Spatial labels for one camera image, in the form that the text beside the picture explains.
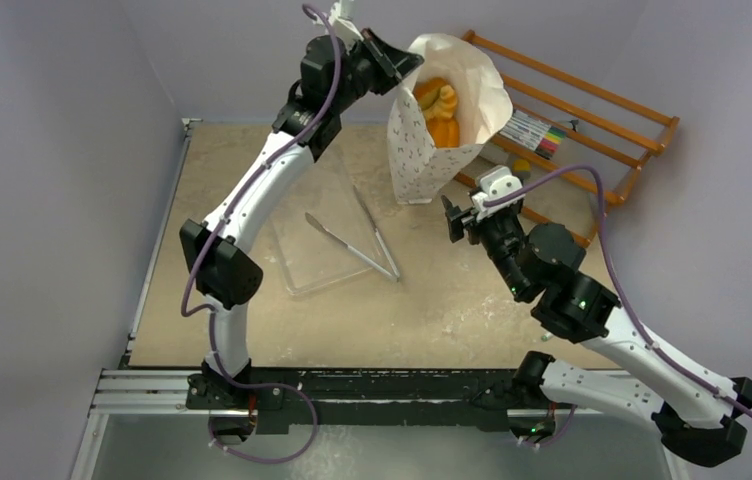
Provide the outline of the white patterned paper bag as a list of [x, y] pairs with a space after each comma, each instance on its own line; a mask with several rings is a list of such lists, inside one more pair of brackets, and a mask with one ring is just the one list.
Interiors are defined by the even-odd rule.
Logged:
[[409, 51], [424, 63], [396, 88], [389, 169], [398, 203], [425, 204], [478, 156], [513, 109], [493, 61], [470, 43], [424, 34]]

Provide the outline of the metal tongs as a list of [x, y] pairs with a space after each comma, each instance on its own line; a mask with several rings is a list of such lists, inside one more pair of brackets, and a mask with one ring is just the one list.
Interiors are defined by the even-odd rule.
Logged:
[[355, 186], [326, 188], [309, 198], [302, 217], [307, 225], [309, 269], [327, 282], [373, 271], [390, 282], [399, 269], [386, 251], [375, 218]]

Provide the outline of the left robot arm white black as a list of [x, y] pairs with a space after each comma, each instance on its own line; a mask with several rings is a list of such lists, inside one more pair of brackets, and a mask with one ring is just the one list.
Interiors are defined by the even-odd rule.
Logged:
[[333, 34], [310, 40], [300, 77], [272, 124], [264, 146], [226, 199], [204, 220], [187, 220], [179, 239], [189, 269], [181, 313], [209, 314], [210, 351], [202, 373], [224, 408], [249, 399], [248, 304], [263, 280], [249, 252], [286, 191], [341, 131], [341, 115], [368, 94], [385, 95], [424, 63], [370, 29], [345, 44]]

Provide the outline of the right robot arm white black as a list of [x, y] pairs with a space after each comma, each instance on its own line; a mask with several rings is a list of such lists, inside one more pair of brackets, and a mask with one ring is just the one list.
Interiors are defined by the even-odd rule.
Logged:
[[531, 315], [554, 336], [613, 361], [628, 378], [575, 367], [543, 352], [526, 354], [513, 381], [516, 399], [528, 407], [544, 400], [597, 410], [657, 436], [676, 456], [715, 467], [743, 449], [747, 430], [739, 408], [725, 403], [674, 369], [698, 364], [675, 349], [657, 352], [658, 338], [637, 328], [618, 296], [580, 272], [586, 255], [562, 225], [524, 231], [514, 207], [484, 219], [473, 208], [442, 200], [448, 235], [484, 248], [513, 299], [531, 304]]

